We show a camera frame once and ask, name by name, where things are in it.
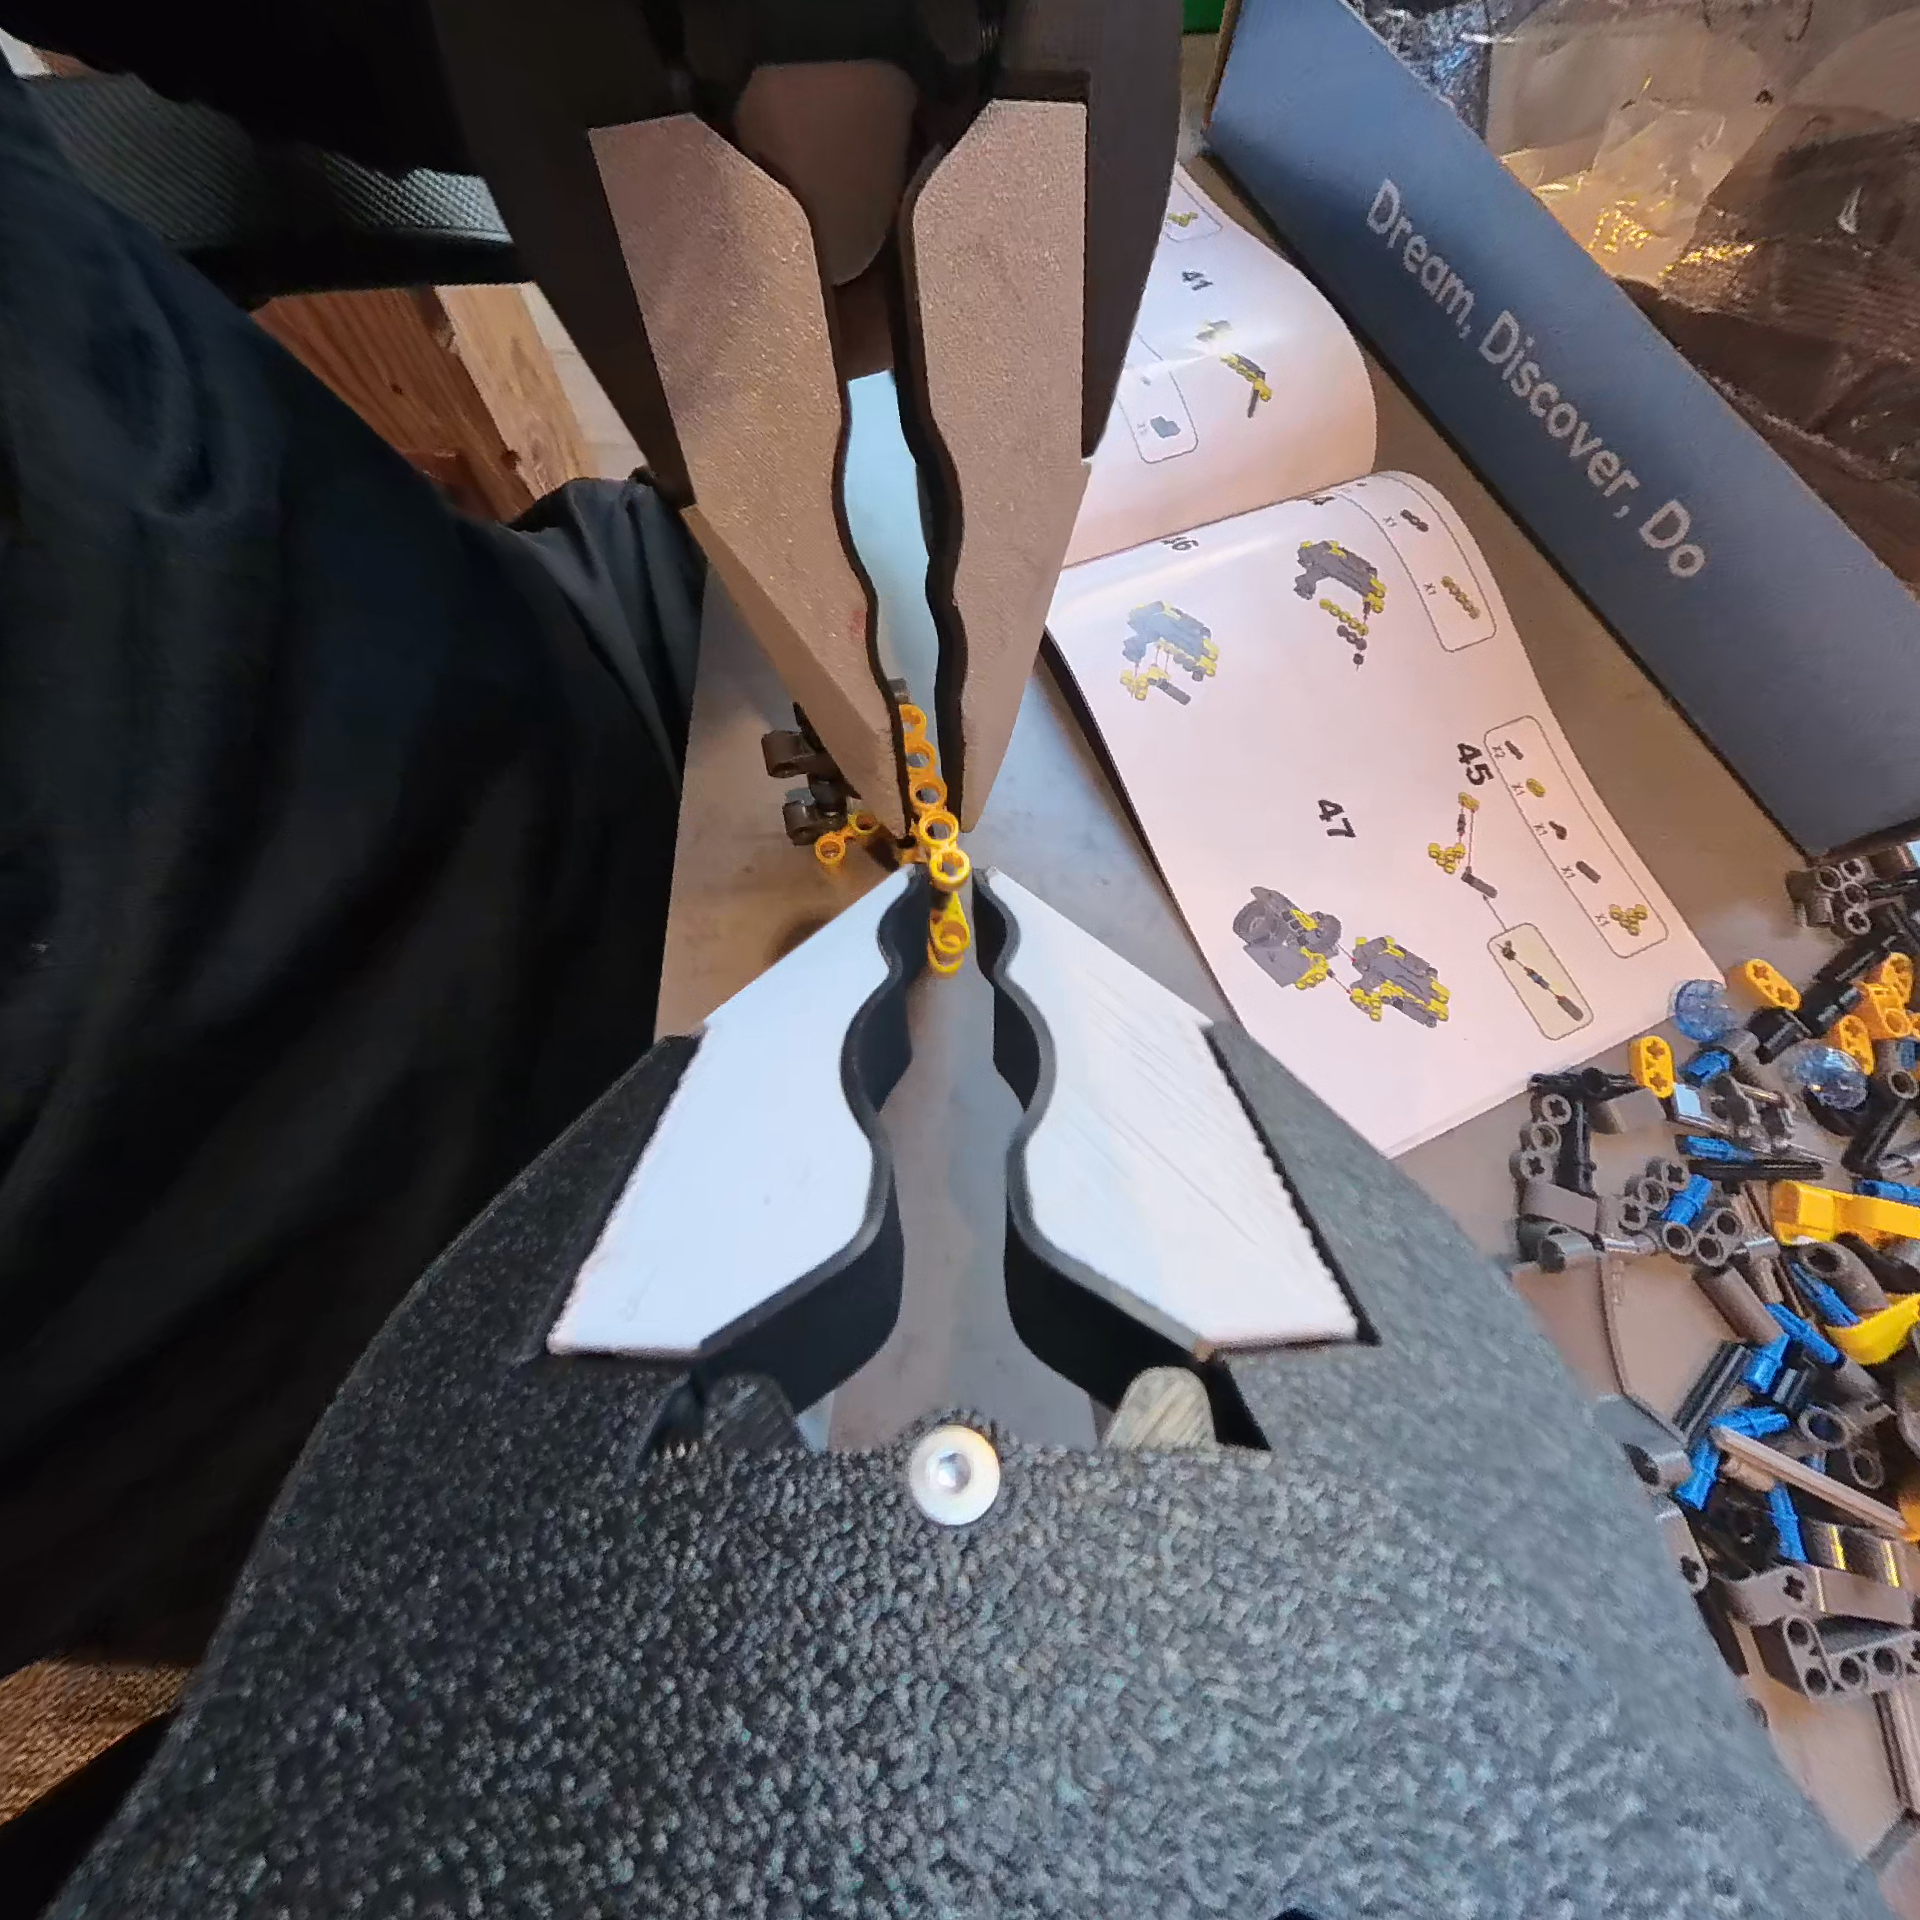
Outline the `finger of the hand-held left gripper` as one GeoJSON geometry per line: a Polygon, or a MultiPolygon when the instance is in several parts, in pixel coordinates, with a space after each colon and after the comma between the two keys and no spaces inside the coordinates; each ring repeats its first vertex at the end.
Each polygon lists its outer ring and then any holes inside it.
{"type": "Polygon", "coordinates": [[[697,117],[589,144],[687,470],[687,528],[841,777],[902,834],[900,725],[847,532],[847,392],[809,218],[697,117]]]}
{"type": "Polygon", "coordinates": [[[1083,492],[1089,109],[990,100],[902,206],[907,398],[932,461],[929,602],[948,803],[1012,744],[1083,492]]]}

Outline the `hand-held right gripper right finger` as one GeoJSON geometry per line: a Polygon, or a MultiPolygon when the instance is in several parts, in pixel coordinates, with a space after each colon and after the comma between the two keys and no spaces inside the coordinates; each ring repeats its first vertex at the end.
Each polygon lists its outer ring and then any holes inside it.
{"type": "Polygon", "coordinates": [[[1114,1422],[1173,1374],[1211,1442],[1267,1450],[1231,1365],[1362,1326],[1211,1022],[1005,870],[977,881],[977,932],[1020,1104],[1004,1291],[1022,1344],[1114,1422]]]}

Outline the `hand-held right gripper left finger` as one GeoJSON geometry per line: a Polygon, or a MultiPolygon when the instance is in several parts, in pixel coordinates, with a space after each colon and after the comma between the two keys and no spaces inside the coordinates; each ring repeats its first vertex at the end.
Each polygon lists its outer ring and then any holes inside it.
{"type": "Polygon", "coordinates": [[[923,873],[898,870],[663,1049],[678,1078],[549,1353],[815,1403],[881,1350],[902,1236],[878,1107],[909,1061],[922,949],[923,873]]]}

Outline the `yellow five-hole brick beam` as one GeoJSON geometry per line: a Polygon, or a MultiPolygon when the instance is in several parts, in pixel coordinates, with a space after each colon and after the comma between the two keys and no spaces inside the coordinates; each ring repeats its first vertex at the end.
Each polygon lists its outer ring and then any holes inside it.
{"type": "Polygon", "coordinates": [[[915,822],[915,850],[929,873],[932,894],[929,910],[929,970],[956,977],[972,949],[972,923],[964,891],[972,883],[972,860],[962,846],[956,817],[947,804],[923,808],[915,822]]]}
{"type": "Polygon", "coordinates": [[[922,704],[915,702],[909,686],[902,680],[889,682],[897,702],[897,717],[900,725],[902,745],[902,779],[907,803],[907,834],[918,840],[925,817],[945,811],[948,788],[940,763],[938,748],[930,738],[930,720],[922,704]]]}

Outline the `grey yellow brick assembly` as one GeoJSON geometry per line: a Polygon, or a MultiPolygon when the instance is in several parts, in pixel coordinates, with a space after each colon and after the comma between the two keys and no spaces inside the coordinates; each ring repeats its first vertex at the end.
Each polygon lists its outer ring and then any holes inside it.
{"type": "Polygon", "coordinates": [[[758,738],[765,776],[783,782],[786,840],[829,873],[847,869],[854,857],[892,870],[898,865],[897,840],[841,776],[804,708],[794,704],[790,713],[788,726],[769,730],[758,738]]]}

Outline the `grey desk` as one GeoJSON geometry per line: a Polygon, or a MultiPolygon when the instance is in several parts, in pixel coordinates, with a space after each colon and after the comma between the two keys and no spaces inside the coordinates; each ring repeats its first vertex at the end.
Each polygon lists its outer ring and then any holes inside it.
{"type": "MultiPolygon", "coordinates": [[[[1780,870],[1794,865],[1786,840],[1508,521],[1373,348],[1359,353],[1383,467],[1419,476],[1461,507],[1599,793],[1695,930],[1719,958],[1813,962],[1817,940],[1786,922],[1780,870]]],[[[692,1028],[834,910],[834,878],[783,841],[775,786],[761,776],[758,734],[783,707],[778,680],[718,593],[701,646],[658,1006],[667,1034],[692,1028]]],[[[1005,869],[1195,1008],[1225,1013],[1049,659],[1023,696],[990,811],[969,843],[977,860],[1005,869]]],[[[1004,1300],[1001,1155],[1017,1104],[972,1049],[993,1038],[993,993],[956,979],[934,982],[932,997],[934,1006],[911,1014],[917,1058],[886,1112],[900,1169],[932,1172],[948,1123],[977,1123],[985,1138],[961,1144],[932,1187],[905,1190],[900,1318],[812,1429],[866,1450],[897,1441],[922,1412],[977,1409],[1026,1442],[1083,1450],[1100,1429],[1089,1396],[1020,1342],[1004,1300]]],[[[1612,1260],[1559,1276],[1523,1267],[1516,1281],[1596,1395],[1627,1388],[1673,1410],[1716,1346],[1719,1316],[1671,1260],[1612,1260]]],[[[1794,1780],[1870,1861],[1889,1906],[1915,1913],[1915,1816],[1901,1811],[1876,1710],[1817,1710],[1764,1670],[1751,1673],[1751,1689],[1794,1780]]]]}

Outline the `wooden panel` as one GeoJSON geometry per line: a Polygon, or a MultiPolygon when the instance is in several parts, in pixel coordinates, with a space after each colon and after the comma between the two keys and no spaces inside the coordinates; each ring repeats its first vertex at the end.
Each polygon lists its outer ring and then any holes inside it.
{"type": "Polygon", "coordinates": [[[643,452],[531,284],[291,296],[274,340],[470,517],[515,521],[643,452]]]}

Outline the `open instruction booklet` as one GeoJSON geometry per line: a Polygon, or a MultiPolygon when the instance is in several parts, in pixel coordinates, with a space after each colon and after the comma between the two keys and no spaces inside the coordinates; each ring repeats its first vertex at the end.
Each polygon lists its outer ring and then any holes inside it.
{"type": "Polygon", "coordinates": [[[1390,1160],[1706,974],[1349,326],[1186,170],[1046,636],[1231,1013],[1390,1160]]]}

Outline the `dark blue cardboard box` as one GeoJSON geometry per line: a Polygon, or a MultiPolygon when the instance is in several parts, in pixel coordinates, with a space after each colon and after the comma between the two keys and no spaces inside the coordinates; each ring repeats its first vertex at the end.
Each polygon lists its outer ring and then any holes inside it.
{"type": "Polygon", "coordinates": [[[1239,5],[1207,144],[1764,813],[1913,837],[1898,576],[1346,5],[1239,5]]]}

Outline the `person's dark clothing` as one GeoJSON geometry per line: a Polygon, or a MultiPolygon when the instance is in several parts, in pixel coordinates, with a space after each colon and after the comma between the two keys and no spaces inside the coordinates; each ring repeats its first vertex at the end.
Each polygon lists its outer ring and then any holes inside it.
{"type": "Polygon", "coordinates": [[[398,1299],[645,1051],[703,573],[509,523],[4,76],[4,1673],[191,1662],[398,1299]]]}

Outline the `pile of loose brick pieces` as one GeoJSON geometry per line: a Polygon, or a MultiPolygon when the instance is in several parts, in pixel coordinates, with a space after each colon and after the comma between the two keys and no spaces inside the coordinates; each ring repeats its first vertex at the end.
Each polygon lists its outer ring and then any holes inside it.
{"type": "Polygon", "coordinates": [[[1685,979],[1621,1065],[1529,1083],[1516,1282],[1753,1718],[1915,1915],[1915,841],[1786,896],[1813,972],[1685,979]]]}

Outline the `clear plastic bags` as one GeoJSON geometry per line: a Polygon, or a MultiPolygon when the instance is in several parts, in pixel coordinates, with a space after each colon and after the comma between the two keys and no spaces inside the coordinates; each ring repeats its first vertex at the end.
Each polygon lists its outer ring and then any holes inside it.
{"type": "Polygon", "coordinates": [[[1355,5],[1917,593],[1917,5],[1355,5]]]}

